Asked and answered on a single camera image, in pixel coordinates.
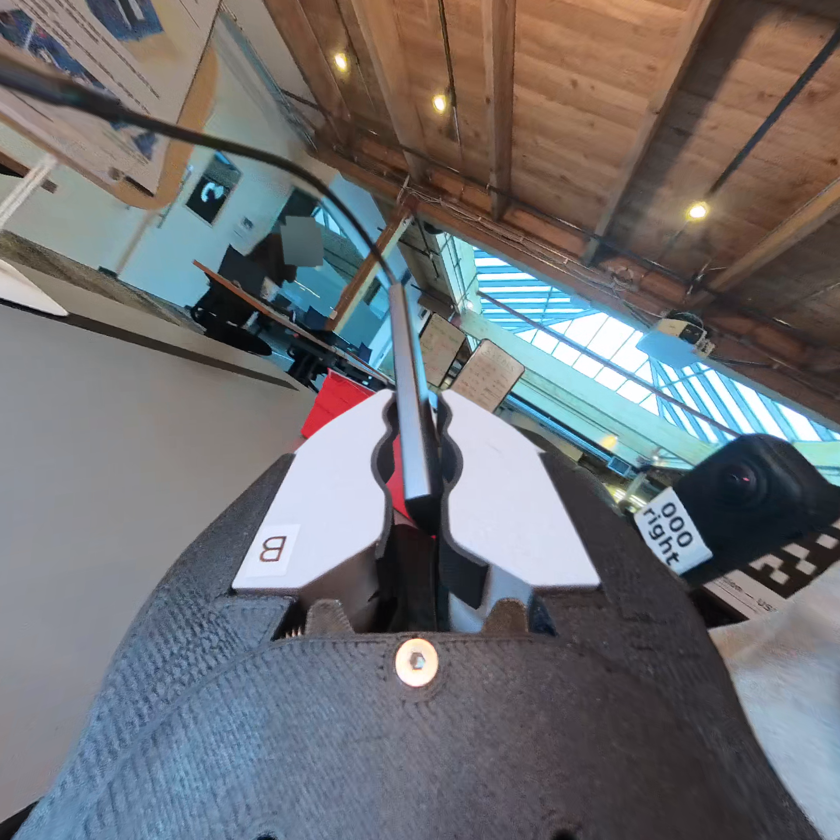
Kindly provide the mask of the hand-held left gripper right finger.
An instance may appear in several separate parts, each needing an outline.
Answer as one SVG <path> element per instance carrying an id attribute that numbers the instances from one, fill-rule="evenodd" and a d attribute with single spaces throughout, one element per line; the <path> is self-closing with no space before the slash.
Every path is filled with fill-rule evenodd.
<path id="1" fill-rule="evenodd" d="M 439 579 L 448 626 L 477 634 L 495 605 L 590 593 L 601 578 L 543 462 L 515 427 L 457 393 L 438 400 L 444 495 Z"/>

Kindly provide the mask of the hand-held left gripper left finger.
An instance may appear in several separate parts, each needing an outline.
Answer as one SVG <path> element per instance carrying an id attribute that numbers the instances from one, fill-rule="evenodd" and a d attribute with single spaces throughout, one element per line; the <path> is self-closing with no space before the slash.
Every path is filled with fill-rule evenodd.
<path id="1" fill-rule="evenodd" d="M 380 605 L 377 564 L 393 521 L 385 472 L 392 468 L 394 392 L 377 392 L 336 416 L 292 456 L 232 583 L 307 610 L 341 604 L 352 629 L 371 630 Z"/>

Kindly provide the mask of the red plastic bin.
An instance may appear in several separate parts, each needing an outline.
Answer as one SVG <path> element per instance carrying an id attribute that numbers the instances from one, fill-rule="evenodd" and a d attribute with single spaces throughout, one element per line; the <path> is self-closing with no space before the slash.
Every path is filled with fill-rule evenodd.
<path id="1" fill-rule="evenodd" d="M 344 505 L 346 522 L 363 547 L 384 533 L 385 491 L 392 507 L 414 526 L 425 548 L 436 539 L 416 520 L 405 495 L 405 466 L 394 391 L 371 392 L 347 377 L 328 373 L 301 434 L 288 479 L 323 504 Z"/>

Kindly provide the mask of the slim grey usb hub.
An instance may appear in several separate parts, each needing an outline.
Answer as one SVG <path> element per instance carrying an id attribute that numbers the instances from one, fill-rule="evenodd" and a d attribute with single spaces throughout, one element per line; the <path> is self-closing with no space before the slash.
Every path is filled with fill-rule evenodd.
<path id="1" fill-rule="evenodd" d="M 73 109 L 108 123 L 127 123 L 169 140 L 270 165 L 306 183 L 345 217 L 368 247 L 369 256 L 374 258 L 390 285 L 388 300 L 392 321 L 397 420 L 402 445 L 404 500 L 412 518 L 423 527 L 431 528 L 432 523 L 439 517 L 443 473 L 419 338 L 413 330 L 411 312 L 402 282 L 392 272 L 381 248 L 337 194 L 317 176 L 284 156 L 153 119 L 132 111 L 116 98 L 80 85 L 63 74 L 37 69 L 34 65 L 5 53 L 1 58 L 1 82 L 6 89 L 51 106 Z"/>

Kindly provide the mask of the whiteboard on stand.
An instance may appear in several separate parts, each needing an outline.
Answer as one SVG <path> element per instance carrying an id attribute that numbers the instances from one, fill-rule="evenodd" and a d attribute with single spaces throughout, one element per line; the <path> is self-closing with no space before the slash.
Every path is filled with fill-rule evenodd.
<path id="1" fill-rule="evenodd" d="M 494 413 L 519 382 L 526 367 L 489 339 L 482 339 L 449 390 Z"/>
<path id="2" fill-rule="evenodd" d="M 466 336 L 454 324 L 433 312 L 419 334 L 426 382 L 440 387 Z"/>

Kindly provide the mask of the ceiling mounted projector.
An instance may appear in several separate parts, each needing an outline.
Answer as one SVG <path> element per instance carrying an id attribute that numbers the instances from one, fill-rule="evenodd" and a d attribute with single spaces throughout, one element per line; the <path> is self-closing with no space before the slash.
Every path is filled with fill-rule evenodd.
<path id="1" fill-rule="evenodd" d="M 639 352 L 675 370 L 705 361 L 715 347 L 703 321 L 689 312 L 658 320 L 637 342 Z"/>

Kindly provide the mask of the white instruction poster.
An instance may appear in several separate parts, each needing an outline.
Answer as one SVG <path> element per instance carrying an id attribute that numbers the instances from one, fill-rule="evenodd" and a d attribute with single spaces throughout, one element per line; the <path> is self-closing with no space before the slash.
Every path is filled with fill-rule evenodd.
<path id="1" fill-rule="evenodd" d="M 2 1 L 2 58 L 168 123 L 182 115 L 219 2 Z M 2 86 L 2 120 L 114 190 L 154 195 L 170 141 Z"/>

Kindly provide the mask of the dark logo wall sign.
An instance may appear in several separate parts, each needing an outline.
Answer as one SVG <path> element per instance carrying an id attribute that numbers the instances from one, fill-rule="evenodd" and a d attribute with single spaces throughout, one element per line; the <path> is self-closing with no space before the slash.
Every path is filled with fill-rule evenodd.
<path id="1" fill-rule="evenodd" d="M 214 225 L 241 177 L 237 165 L 216 151 L 186 199 L 185 207 L 206 224 Z"/>

